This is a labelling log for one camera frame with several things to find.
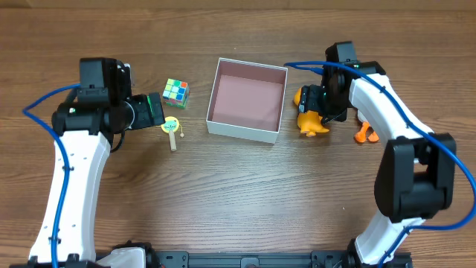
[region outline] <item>tabletop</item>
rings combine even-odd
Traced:
[[[157,250],[310,252],[345,249],[376,211],[380,143],[356,144],[356,112],[330,132],[300,135],[292,97],[319,83],[290,69],[280,133],[264,144],[207,132],[219,57],[282,66],[324,60],[352,40],[378,61],[408,108],[436,133],[451,133],[476,172],[476,14],[398,10],[0,10],[0,266],[26,262],[45,213],[54,169],[51,137],[22,108],[77,83],[82,57],[112,57],[135,71],[135,94],[190,85],[187,108],[164,107],[183,125],[170,152],[157,128],[129,132],[104,168],[94,237],[98,250],[148,241]],[[64,95],[33,111],[50,121]],[[472,204],[457,170],[454,200],[427,224],[454,223]],[[476,223],[415,231],[401,245],[415,267],[472,267]]]

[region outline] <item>rubik's cube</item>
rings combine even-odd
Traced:
[[[189,94],[190,90],[188,89],[188,83],[169,79],[165,86],[162,98],[169,106],[185,109]]]

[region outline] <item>open box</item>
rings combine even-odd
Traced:
[[[209,133],[275,143],[288,69],[219,58],[207,113]]]

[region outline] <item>white handle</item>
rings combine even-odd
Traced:
[[[173,133],[173,130],[169,130],[169,140],[170,140],[170,149],[173,152],[177,151],[176,135]]]

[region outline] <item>blue cable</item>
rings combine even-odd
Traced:
[[[380,92],[384,93],[385,96],[390,100],[390,102],[395,106],[395,109],[397,112],[400,114],[402,117],[403,121],[410,127],[412,130],[414,130],[416,133],[420,134],[423,138],[426,138],[430,143],[432,143],[434,146],[438,147],[438,149],[442,150],[444,154],[449,156],[453,162],[460,167],[462,172],[465,174],[466,178],[469,181],[469,184],[471,185],[471,188],[473,190],[473,206],[471,208],[471,211],[464,217],[460,222],[447,225],[447,226],[406,226],[402,232],[399,234],[395,242],[393,242],[392,246],[389,248],[388,251],[382,256],[380,259],[379,265],[377,266],[378,268],[382,268],[383,264],[385,262],[385,259],[390,256],[393,251],[396,250],[397,246],[399,245],[400,241],[402,238],[405,236],[405,234],[409,234],[411,230],[413,229],[419,229],[419,230],[433,230],[433,231],[450,231],[450,230],[455,230],[459,229],[463,226],[465,226],[467,223],[469,223],[475,216],[476,216],[476,182],[475,178],[471,174],[471,171],[463,164],[463,162],[453,153],[451,152],[444,144],[442,144],[440,141],[436,140],[434,137],[430,136],[417,126],[415,126],[408,116],[405,114],[403,111],[402,107],[399,105],[399,103],[396,101],[396,99],[392,96],[391,93],[389,93],[385,87],[380,86],[375,80],[370,78],[368,75],[355,70],[354,68],[350,68],[348,66],[339,64],[339,63],[330,63],[330,62],[324,62],[324,61],[307,61],[307,62],[299,62],[299,63],[285,63],[284,66],[291,66],[293,68],[301,69],[301,70],[306,70],[306,67],[303,67],[302,65],[322,65],[322,66],[332,66],[336,68],[340,68],[343,70],[346,70],[348,72],[351,72],[359,77],[364,78],[367,80],[369,83],[374,85]]]
[[[53,137],[55,142],[58,144],[58,148],[61,151],[62,159],[65,162],[65,167],[63,168],[64,171],[65,171],[65,178],[62,182],[62,188],[61,188],[61,194],[60,194],[59,200],[58,200],[57,212],[54,215],[53,233],[51,235],[51,264],[52,264],[53,268],[58,268],[59,267],[58,252],[57,252],[58,231],[59,231],[59,227],[60,227],[61,210],[62,210],[62,206],[65,202],[66,190],[68,189],[69,171],[70,171],[70,169],[69,169],[70,168],[69,167],[69,160],[68,160],[68,154],[66,153],[65,146],[61,142],[60,137],[44,121],[37,118],[35,115],[31,114],[28,110],[34,108],[35,106],[37,106],[38,104],[40,104],[41,102],[46,100],[47,98],[49,98],[49,97],[51,97],[51,96],[53,96],[57,93],[64,92],[65,90],[69,90],[69,89],[77,89],[79,87],[80,87],[80,84],[74,84],[74,85],[62,87],[61,89],[54,90],[54,91],[46,94],[45,96],[41,97],[40,99],[38,99],[34,103],[26,106],[22,110],[23,114],[25,114],[26,116],[31,118],[31,120],[38,123],[38,125],[43,127],[46,131],[48,131],[48,133],[50,133],[51,137]]]

